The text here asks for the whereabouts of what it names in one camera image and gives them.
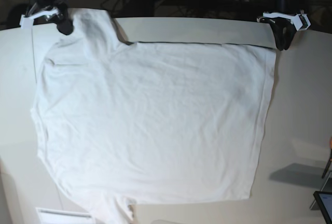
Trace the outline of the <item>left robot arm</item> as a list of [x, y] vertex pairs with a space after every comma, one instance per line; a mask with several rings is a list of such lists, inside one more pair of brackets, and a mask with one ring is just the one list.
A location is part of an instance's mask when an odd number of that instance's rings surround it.
[[[299, 11], [297, 0], [274, 0], [274, 13], [283, 13], [285, 15], [296, 15]], [[290, 19], [274, 17], [269, 20], [272, 28], [275, 44], [278, 50], [287, 50], [297, 32]]]

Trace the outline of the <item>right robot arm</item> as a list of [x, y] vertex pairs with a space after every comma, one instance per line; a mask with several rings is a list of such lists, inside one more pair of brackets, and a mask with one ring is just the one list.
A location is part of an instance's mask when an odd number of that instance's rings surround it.
[[20, 18], [22, 29], [31, 29], [36, 19], [53, 23], [57, 30], [70, 35], [74, 30], [73, 22], [68, 14], [67, 0], [31, 0], [33, 4], [27, 7], [27, 10]]

